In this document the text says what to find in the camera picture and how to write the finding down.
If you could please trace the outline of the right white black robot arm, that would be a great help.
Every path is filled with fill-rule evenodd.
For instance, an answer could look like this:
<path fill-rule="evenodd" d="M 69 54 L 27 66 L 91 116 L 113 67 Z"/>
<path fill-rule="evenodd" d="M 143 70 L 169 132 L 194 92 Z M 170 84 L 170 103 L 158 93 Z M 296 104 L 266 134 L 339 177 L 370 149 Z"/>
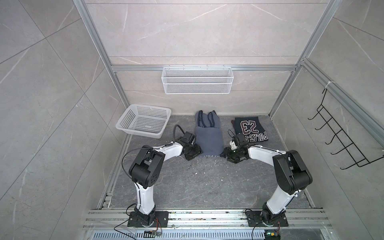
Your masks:
<path fill-rule="evenodd" d="M 221 157 L 234 164 L 252 159 L 274 167 L 278 186 L 261 211 L 261 223 L 265 226 L 276 224 L 293 198 L 313 182 L 309 169 L 295 150 L 272 150 L 261 145 L 227 147 Z"/>

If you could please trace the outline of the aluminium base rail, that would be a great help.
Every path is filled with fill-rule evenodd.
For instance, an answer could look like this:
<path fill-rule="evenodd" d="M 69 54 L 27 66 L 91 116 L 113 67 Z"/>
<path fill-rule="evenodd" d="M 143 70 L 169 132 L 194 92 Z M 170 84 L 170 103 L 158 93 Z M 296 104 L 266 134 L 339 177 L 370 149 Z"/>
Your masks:
<path fill-rule="evenodd" d="M 83 224 L 84 240 L 335 240 L 322 209 L 289 209 L 273 225 L 250 209 L 161 210 L 144 227 L 130 210 L 92 210 Z"/>

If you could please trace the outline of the grey-blue tank top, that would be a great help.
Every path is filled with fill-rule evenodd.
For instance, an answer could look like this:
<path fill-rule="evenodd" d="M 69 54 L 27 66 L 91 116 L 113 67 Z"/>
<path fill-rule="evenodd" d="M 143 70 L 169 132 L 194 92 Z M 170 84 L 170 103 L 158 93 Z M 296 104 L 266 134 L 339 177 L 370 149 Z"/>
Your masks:
<path fill-rule="evenodd" d="M 198 111 L 195 114 L 196 143 L 202 149 L 202 156 L 219 157 L 224 151 L 221 120 L 215 111 L 205 114 Z"/>

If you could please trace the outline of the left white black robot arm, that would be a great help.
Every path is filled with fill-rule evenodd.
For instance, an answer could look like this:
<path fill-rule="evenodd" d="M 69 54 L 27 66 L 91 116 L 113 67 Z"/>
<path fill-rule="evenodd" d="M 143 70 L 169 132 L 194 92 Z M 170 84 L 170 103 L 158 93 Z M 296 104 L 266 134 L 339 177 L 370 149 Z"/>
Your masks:
<path fill-rule="evenodd" d="M 128 175 L 136 187 L 138 202 L 135 207 L 135 216 L 141 225 L 149 227 L 156 220 L 154 185 L 160 176 L 163 163 L 181 155 L 184 155 L 185 159 L 189 161 L 202 153 L 198 144 L 180 144 L 178 142 L 158 147 L 144 145 L 140 148 L 130 166 Z"/>

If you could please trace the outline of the aluminium frame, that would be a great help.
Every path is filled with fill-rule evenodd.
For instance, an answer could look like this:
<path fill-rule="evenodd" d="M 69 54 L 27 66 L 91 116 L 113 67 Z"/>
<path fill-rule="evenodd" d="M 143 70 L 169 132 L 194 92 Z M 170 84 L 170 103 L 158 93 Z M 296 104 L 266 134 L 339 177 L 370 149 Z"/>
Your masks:
<path fill-rule="evenodd" d="M 229 67 L 233 71 L 246 71 L 246 72 L 265 72 L 265 71 L 288 71 L 290 75 L 277 100 L 275 101 L 272 109 L 269 112 L 269 116 L 273 117 L 278 108 L 280 107 L 283 99 L 286 97 L 288 91 L 292 87 L 294 80 L 299 75 L 302 69 L 307 69 L 314 77 L 320 78 L 320 83 L 328 89 L 330 93 L 334 95 L 334 98 L 338 100 L 342 106 L 349 111 L 349 113 L 370 133 L 370 135 L 380 145 L 384 144 L 384 127 L 375 120 L 368 112 L 359 105 L 352 97 L 347 94 L 339 85 L 332 83 L 331 78 L 309 59 L 310 53 L 314 50 L 315 45 L 321 38 L 321 35 L 325 32 L 326 26 L 330 23 L 331 17 L 335 14 L 337 8 L 341 5 L 341 1 L 330 1 L 321 16 L 320 22 L 315 28 L 313 35 L 310 37 L 307 45 L 304 48 L 303 53 L 300 55 L 299 60 L 294 65 L 272 64 L 272 65 L 112 65 L 110 58 L 107 55 L 102 40 L 97 32 L 95 24 L 90 16 L 89 10 L 84 1 L 75 1 L 75 7 L 77 8 L 86 29 L 97 49 L 102 62 L 106 65 L 107 72 L 113 80 L 117 91 L 122 97 L 125 105 L 128 104 L 126 94 L 123 92 L 123 87 L 118 81 L 116 72 L 128 72 L 128 71 L 162 71 L 163 68 L 176 68 L 176 69 L 212 69 L 212 68 L 224 68 Z"/>

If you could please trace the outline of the white plastic laundry basket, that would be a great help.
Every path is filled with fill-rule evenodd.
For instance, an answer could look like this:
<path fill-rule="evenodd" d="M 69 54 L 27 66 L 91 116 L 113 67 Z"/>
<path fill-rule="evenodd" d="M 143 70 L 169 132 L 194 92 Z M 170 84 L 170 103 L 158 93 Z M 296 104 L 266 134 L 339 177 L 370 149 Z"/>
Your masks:
<path fill-rule="evenodd" d="M 117 121 L 116 129 L 128 135 L 160 139 L 171 113 L 169 108 L 132 104 Z"/>

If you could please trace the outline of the navy red-trimmed tank top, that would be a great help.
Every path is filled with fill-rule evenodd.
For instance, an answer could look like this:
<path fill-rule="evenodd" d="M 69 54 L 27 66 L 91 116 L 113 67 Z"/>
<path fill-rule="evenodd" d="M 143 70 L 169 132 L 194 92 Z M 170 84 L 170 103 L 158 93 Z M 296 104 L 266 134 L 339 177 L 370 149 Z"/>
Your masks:
<path fill-rule="evenodd" d="M 249 143 L 268 141 L 266 130 L 259 121 L 259 117 L 237 117 L 231 121 L 236 134 L 243 134 Z"/>

